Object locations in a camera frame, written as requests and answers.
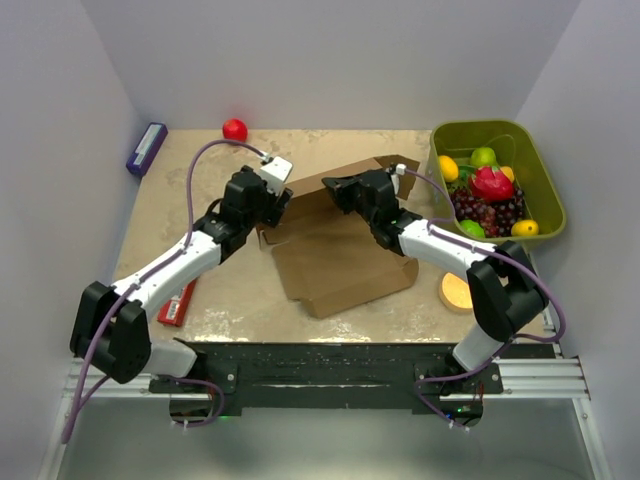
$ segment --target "green plastic bin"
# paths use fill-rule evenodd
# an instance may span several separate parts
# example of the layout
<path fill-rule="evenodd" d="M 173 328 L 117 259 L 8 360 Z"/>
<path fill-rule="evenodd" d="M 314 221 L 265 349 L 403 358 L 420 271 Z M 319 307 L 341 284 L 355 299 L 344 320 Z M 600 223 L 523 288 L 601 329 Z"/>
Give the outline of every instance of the green plastic bin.
<path fill-rule="evenodd" d="M 478 147 L 491 147 L 496 152 L 498 163 L 513 169 L 516 184 L 524 190 L 526 218 L 535 220 L 540 233 L 532 237 L 501 237 L 484 239 L 467 234 L 456 220 L 453 224 L 442 224 L 452 232 L 491 243 L 514 240 L 527 250 L 555 237 L 564 229 L 566 215 L 551 177 L 536 150 L 526 129 L 508 120 L 479 120 L 450 122 L 437 127 L 431 134 L 431 151 L 427 174 L 446 189 L 440 171 L 439 155 L 448 155 L 458 165 L 469 164 L 471 153 Z M 451 207 L 435 192 L 433 206 L 437 216 L 448 216 Z"/>

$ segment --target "yellow lemon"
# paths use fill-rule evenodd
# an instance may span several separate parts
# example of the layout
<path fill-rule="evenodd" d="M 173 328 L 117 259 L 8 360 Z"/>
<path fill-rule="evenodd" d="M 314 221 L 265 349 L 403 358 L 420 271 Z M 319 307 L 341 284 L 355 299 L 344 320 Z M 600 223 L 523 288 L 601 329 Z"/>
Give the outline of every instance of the yellow lemon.
<path fill-rule="evenodd" d="M 500 170 L 509 180 L 511 180 L 511 183 L 516 181 L 516 176 L 513 174 L 513 169 L 511 167 L 500 167 Z"/>
<path fill-rule="evenodd" d="M 455 182 L 458 179 L 458 165 L 453 161 L 453 158 L 446 155 L 440 155 L 438 157 L 440 161 L 440 171 L 444 177 L 444 181 L 447 183 Z"/>
<path fill-rule="evenodd" d="M 539 232 L 540 228 L 535 220 L 520 220 L 511 227 L 511 235 L 514 237 L 528 237 L 537 235 Z"/>

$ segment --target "purple box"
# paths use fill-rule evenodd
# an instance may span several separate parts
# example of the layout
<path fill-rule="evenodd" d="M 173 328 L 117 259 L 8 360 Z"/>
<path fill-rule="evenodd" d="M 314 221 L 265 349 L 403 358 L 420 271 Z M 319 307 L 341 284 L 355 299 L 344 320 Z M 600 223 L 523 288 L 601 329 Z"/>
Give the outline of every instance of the purple box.
<path fill-rule="evenodd" d="M 150 123 L 135 151 L 127 160 L 127 170 L 136 177 L 144 177 L 153 159 L 156 158 L 160 145 L 167 137 L 167 133 L 169 131 L 164 123 Z"/>

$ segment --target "red box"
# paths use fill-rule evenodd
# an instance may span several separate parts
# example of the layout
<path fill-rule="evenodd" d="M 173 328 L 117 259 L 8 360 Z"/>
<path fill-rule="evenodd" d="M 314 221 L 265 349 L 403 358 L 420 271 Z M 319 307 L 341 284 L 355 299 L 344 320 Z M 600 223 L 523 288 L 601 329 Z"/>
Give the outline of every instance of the red box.
<path fill-rule="evenodd" d="M 182 326 L 187 313 L 187 308 L 189 308 L 191 295 L 193 295 L 193 289 L 196 286 L 197 281 L 198 279 L 196 278 L 180 290 L 178 295 L 174 295 L 171 297 L 171 300 L 163 305 L 158 313 L 158 322 L 171 327 Z"/>

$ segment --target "black mounting plate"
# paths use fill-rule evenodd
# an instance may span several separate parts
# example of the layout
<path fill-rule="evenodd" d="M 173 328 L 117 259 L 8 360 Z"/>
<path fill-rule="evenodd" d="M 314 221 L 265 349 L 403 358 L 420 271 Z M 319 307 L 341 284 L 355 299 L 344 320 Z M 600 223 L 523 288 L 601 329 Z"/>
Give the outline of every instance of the black mounting plate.
<path fill-rule="evenodd" d="M 224 415 L 243 408 L 408 409 L 431 413 L 414 391 L 414 382 L 442 362 L 455 344 L 280 344 L 185 342 L 204 354 L 210 379 L 225 392 Z M 551 345 L 513 345 L 503 358 L 555 358 Z M 500 371 L 491 365 L 480 374 L 456 382 L 453 392 L 473 395 L 479 383 L 485 394 L 503 391 Z M 457 410 L 441 385 L 421 391 L 443 409 Z M 205 393 L 192 385 L 153 380 L 152 393 Z M 171 400 L 170 411 L 203 415 L 208 400 Z"/>

